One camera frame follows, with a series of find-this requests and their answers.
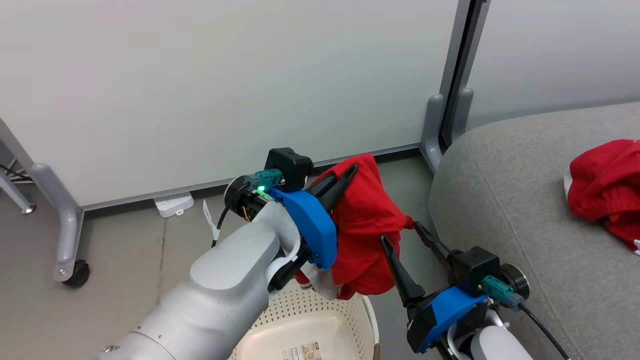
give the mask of red garment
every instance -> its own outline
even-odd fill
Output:
[[[351,165],[358,172],[347,187],[331,218],[338,229],[338,255],[331,267],[333,281],[342,285],[337,299],[348,300],[355,293],[375,295],[394,287],[380,236],[386,234],[400,254],[400,230],[413,229],[413,219],[394,204],[384,187],[378,166],[370,154],[355,156],[327,170],[340,177]],[[300,284],[308,279],[296,274]]]
[[[640,141],[614,140],[575,158],[564,176],[571,211],[640,255]]]

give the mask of gray sofa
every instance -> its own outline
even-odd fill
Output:
[[[572,359],[640,359],[640,257],[573,216],[563,188],[572,159],[617,138],[640,138],[640,102],[486,125],[446,152],[429,197],[446,244],[526,274],[529,307]],[[534,359],[562,358],[524,313],[501,314]]]

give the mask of whiteboard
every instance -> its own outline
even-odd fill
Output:
[[[640,100],[640,3],[492,0],[467,86],[467,130]]]
[[[80,206],[417,143],[454,1],[4,0],[0,117]]]

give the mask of gray floor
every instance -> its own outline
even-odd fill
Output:
[[[431,174],[421,158],[380,165],[388,193],[407,214],[431,228]],[[0,193],[0,351],[3,359],[83,359],[121,338],[186,276],[209,249],[211,229],[202,199],[181,217],[164,219],[153,203],[87,214],[79,257],[92,270],[72,290],[54,282],[58,217],[33,185],[20,185],[37,210],[21,215]],[[220,195],[207,197],[212,214]],[[244,224],[228,216],[222,237]],[[444,271],[413,231],[403,232],[401,260],[429,293],[445,285]],[[371,296],[383,359],[439,359],[435,350],[415,355],[406,344],[406,313],[395,290]]]

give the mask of cream plastic basket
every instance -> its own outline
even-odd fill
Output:
[[[327,300],[291,281],[269,301],[229,359],[378,360],[379,341],[376,316],[366,296]]]

